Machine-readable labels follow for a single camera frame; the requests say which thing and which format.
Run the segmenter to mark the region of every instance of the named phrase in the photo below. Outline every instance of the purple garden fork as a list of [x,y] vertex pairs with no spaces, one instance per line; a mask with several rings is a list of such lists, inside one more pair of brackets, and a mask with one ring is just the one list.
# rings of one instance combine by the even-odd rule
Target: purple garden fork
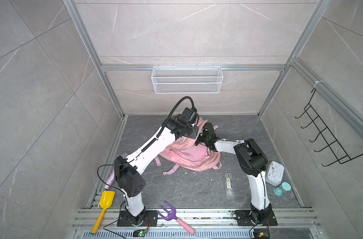
[[163,216],[159,211],[157,211],[157,213],[165,220],[167,221],[171,221],[172,219],[175,219],[182,227],[184,227],[185,230],[187,230],[187,232],[189,232],[191,235],[195,234],[195,229],[193,229],[191,226],[189,226],[187,223],[185,223],[183,220],[181,220],[180,218],[176,217],[176,208],[174,208],[174,206],[172,206],[171,204],[169,204],[167,201],[164,201],[165,204],[167,204],[168,206],[171,207],[171,210],[168,211],[165,207],[160,206],[160,208],[162,208],[165,212],[167,212],[167,216]]

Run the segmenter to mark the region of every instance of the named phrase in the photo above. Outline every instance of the white plastic container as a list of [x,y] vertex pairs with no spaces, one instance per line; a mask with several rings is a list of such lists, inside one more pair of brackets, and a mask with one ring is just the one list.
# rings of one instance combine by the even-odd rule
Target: white plastic container
[[160,66],[152,69],[151,79],[156,94],[219,93],[223,72],[215,66]]
[[234,197],[234,190],[233,190],[233,179],[231,173],[224,174],[224,184],[225,184],[225,193],[227,194],[228,198]]
[[275,161],[272,161],[268,169],[266,170],[265,181],[277,187],[282,182],[282,176],[284,175],[284,166]]

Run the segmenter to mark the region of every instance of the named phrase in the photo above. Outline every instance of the black cable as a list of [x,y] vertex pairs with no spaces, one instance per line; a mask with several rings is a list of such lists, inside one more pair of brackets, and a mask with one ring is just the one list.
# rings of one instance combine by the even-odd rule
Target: black cable
[[207,146],[207,155],[208,155],[209,157],[211,157],[211,156],[212,156],[212,150],[211,150],[211,148],[209,148],[209,147],[210,147],[210,145],[211,145],[211,143],[212,143],[212,141],[211,141],[211,142],[209,142],[209,144],[208,144],[208,146]]
[[251,236],[251,230],[255,227],[255,226],[257,226],[259,223],[261,222],[261,220],[256,224],[256,225],[254,225],[250,230],[249,230],[249,236],[252,238],[252,236]]
[[[139,154],[140,155],[140,154]],[[138,155],[138,156],[139,156]],[[138,157],[138,156],[136,156],[136,157]],[[129,164],[129,163],[131,163],[131,162],[133,162],[133,161],[135,161],[135,159],[133,159],[133,160],[131,160],[131,161],[129,161],[129,162],[127,162],[127,164]]]
[[198,125],[199,120],[200,120],[200,116],[199,116],[199,114],[198,114],[198,113],[196,113],[196,114],[198,115],[198,117],[196,118],[196,120],[195,120],[195,122],[196,122],[196,123],[194,123],[194,125]]
[[114,187],[114,186],[112,186],[112,185],[109,185],[109,184],[107,184],[105,181],[103,181],[103,179],[100,177],[100,175],[99,175],[99,169],[101,168],[101,167],[104,167],[104,166],[115,166],[115,165],[100,165],[99,167],[98,167],[98,169],[96,170],[96,174],[98,175],[98,178],[102,181],[102,183],[104,183],[105,185],[108,185],[108,186],[110,186],[110,187],[112,187],[112,188],[114,188],[114,189],[117,189],[117,190],[119,190],[119,191],[121,191],[122,193],[123,193],[123,191],[122,190],[120,190],[120,189],[118,189],[117,187]]
[[[250,169],[250,168],[248,168],[248,167],[245,167],[244,165],[242,165],[244,168],[246,168],[246,169],[249,169],[249,170],[257,170],[257,171],[259,171],[259,173],[261,174],[261,170],[259,170],[259,169]],[[265,183],[264,183],[264,178],[263,178],[263,176],[261,175],[261,180],[263,181],[263,185],[264,185],[264,212],[265,212],[265,208],[266,208],[266,205],[265,205],[265,203],[266,203],[266,190],[265,190]],[[249,230],[249,236],[251,236],[251,230],[255,227],[255,226],[257,226],[260,222],[262,222],[263,220],[265,220],[265,218],[263,218],[263,219],[260,219],[259,221],[258,221],[258,223],[256,224],[256,225],[254,225],[250,230]]]
[[240,140],[224,140],[224,141],[240,142]]
[[126,202],[126,201],[124,201],[124,202],[122,202],[122,204],[120,204],[120,208],[119,208],[119,217],[118,217],[118,219],[117,219],[116,221],[114,221],[114,222],[112,222],[112,223],[108,224],[107,226],[104,226],[104,227],[103,227],[103,229],[104,229],[104,230],[109,231],[109,232],[112,232],[112,233],[114,233],[115,235],[118,235],[118,236],[122,237],[123,239],[126,239],[126,238],[125,238],[124,236],[122,236],[121,234],[119,234],[119,233],[116,233],[116,232],[113,232],[113,231],[110,231],[110,230],[106,229],[106,227],[108,227],[108,226],[109,226],[109,225],[111,225],[111,224],[114,224],[114,223],[118,222],[120,218],[123,218],[123,217],[127,214],[127,211],[126,211],[126,213],[124,214],[124,216],[120,216],[120,212],[122,211],[122,205],[123,205],[123,203],[125,203],[125,202]]
[[155,136],[155,138],[153,138],[146,146],[144,146],[144,148],[142,148],[142,152],[146,151],[156,140],[159,139],[161,133],[163,132],[164,128],[167,126],[169,119],[172,117],[172,114],[175,112],[176,108],[179,106],[179,104],[185,100],[185,99],[189,99],[191,101],[192,104],[192,110],[197,112],[196,108],[195,108],[195,104],[193,103],[193,100],[191,97],[189,96],[184,96],[183,98],[181,98],[176,104],[175,106],[172,108],[171,112],[169,113],[169,115],[167,116],[167,118],[165,119],[165,121],[161,124],[161,128],[159,133]]
[[159,131],[159,133],[156,135],[156,138],[159,138],[161,133],[163,132],[164,128],[166,127],[166,125],[168,124],[169,119],[171,118],[172,114],[175,112],[176,108],[179,106],[179,104],[185,100],[185,99],[189,99],[191,101],[192,104],[192,110],[196,111],[195,108],[195,104],[193,103],[193,100],[191,97],[189,96],[184,96],[183,98],[181,98],[176,104],[175,106],[172,108],[171,112],[169,113],[169,115],[167,116],[167,118],[165,119],[165,121],[163,122],[163,124],[161,125],[161,129]]

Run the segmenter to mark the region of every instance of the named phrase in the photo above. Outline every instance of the shovel handle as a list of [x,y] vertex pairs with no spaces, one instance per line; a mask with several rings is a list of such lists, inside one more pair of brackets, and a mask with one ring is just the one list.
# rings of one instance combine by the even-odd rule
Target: shovel handle
[[104,211],[101,211],[100,214],[99,214],[98,219],[96,220],[96,222],[95,222],[95,224],[92,227],[92,230],[90,232],[92,235],[95,235],[96,232],[98,231],[99,225],[100,225],[100,223],[102,222],[102,219],[103,219],[103,215],[104,215]]
[[176,220],[182,227],[184,227],[187,232],[189,232],[191,235],[195,234],[195,229],[193,229],[191,226],[189,226],[187,223],[185,223],[183,220],[178,218]]

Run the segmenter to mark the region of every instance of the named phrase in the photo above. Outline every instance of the glitter tube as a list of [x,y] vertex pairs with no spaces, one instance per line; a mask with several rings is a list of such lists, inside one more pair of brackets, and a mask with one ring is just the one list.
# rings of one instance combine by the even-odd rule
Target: glitter tube
[[110,176],[106,181],[107,184],[105,184],[103,188],[108,190],[110,188],[110,185],[112,185],[114,181],[115,181],[115,170],[112,170],[112,173],[110,174]]

